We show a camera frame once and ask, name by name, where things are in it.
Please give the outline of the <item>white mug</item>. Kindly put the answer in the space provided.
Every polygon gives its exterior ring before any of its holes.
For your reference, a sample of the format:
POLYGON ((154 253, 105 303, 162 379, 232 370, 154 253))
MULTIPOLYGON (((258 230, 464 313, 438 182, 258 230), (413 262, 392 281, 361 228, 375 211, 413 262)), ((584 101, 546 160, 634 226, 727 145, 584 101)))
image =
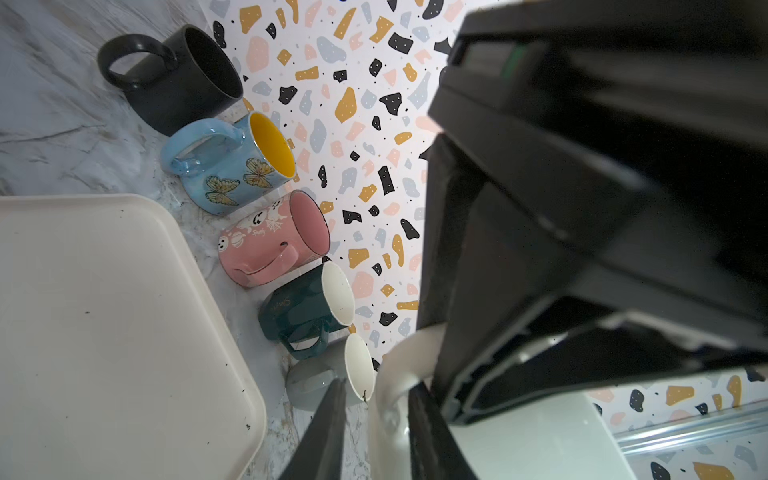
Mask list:
POLYGON ((428 386, 445 325, 393 347, 369 402, 375 479, 631 479, 596 407, 581 393, 545 398, 471 425, 450 426, 428 386))

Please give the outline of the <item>grey mug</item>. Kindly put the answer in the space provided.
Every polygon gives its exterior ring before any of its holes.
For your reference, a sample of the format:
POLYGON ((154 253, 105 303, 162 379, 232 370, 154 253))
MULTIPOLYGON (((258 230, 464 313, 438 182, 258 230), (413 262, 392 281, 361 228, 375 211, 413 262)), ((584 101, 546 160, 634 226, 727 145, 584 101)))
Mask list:
POLYGON ((334 380, 344 381, 348 406, 372 399, 376 372, 359 334, 336 340, 319 356, 292 366, 286 378, 288 400, 296 409, 314 412, 334 380))

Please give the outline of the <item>light blue mug yellow inside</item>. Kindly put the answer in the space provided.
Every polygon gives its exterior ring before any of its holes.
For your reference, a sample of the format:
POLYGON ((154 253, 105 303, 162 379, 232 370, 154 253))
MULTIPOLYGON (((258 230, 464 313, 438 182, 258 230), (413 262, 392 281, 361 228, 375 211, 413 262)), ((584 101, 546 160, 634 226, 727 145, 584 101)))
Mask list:
POLYGON ((296 162, 286 138, 265 115, 235 123, 208 118, 170 137, 161 168, 179 177, 199 208, 225 216, 292 180, 296 162))

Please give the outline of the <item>pink mug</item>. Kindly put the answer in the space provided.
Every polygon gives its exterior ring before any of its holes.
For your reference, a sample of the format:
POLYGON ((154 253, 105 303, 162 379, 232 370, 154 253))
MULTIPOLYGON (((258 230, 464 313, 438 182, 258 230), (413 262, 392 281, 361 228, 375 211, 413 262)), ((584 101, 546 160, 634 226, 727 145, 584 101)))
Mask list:
POLYGON ((328 224, 318 204, 295 190, 224 229, 217 242, 221 266, 242 287, 265 285, 326 255, 328 224))

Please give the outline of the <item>black mug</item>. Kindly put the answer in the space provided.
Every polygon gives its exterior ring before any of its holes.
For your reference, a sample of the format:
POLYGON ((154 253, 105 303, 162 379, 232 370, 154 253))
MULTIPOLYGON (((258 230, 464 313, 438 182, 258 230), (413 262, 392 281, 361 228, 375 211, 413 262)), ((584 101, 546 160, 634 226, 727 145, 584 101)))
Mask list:
POLYGON ((229 57, 200 28, 185 24, 167 40, 126 34, 98 51, 102 77, 122 90, 137 115, 170 137, 184 126, 212 118, 243 96, 229 57))

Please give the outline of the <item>beige tray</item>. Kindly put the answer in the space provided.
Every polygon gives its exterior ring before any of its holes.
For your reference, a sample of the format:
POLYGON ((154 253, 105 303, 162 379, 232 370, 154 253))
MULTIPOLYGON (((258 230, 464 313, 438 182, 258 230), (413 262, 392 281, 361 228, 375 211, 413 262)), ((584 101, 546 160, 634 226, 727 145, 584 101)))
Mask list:
POLYGON ((1 475, 238 479, 263 397, 171 214, 1 201, 1 475))

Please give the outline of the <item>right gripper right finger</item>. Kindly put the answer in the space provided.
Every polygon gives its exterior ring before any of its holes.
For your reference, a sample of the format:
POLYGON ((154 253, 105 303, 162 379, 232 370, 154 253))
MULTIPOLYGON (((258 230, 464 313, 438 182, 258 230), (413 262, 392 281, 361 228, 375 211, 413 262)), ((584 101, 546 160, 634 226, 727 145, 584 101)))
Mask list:
POLYGON ((570 305, 546 265, 562 253, 446 135, 435 139, 419 322, 446 327, 431 386, 444 419, 567 390, 570 305))

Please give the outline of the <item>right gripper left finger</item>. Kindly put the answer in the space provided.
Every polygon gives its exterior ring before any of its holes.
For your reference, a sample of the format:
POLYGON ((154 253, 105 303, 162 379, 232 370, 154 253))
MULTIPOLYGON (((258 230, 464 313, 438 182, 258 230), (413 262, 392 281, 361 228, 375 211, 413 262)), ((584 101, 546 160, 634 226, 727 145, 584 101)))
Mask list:
POLYGON ((346 381, 335 379, 279 479, 340 479, 345 422, 346 381))

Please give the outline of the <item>dark green mug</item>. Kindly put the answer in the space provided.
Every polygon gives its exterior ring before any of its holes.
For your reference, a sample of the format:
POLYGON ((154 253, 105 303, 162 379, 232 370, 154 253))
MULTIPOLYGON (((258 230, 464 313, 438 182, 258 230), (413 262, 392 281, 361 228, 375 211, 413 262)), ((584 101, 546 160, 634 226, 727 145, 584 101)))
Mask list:
POLYGON ((262 303, 258 321, 266 339, 281 343, 296 360, 314 358, 331 333, 350 326, 355 297, 344 271, 324 262, 276 289, 262 303))

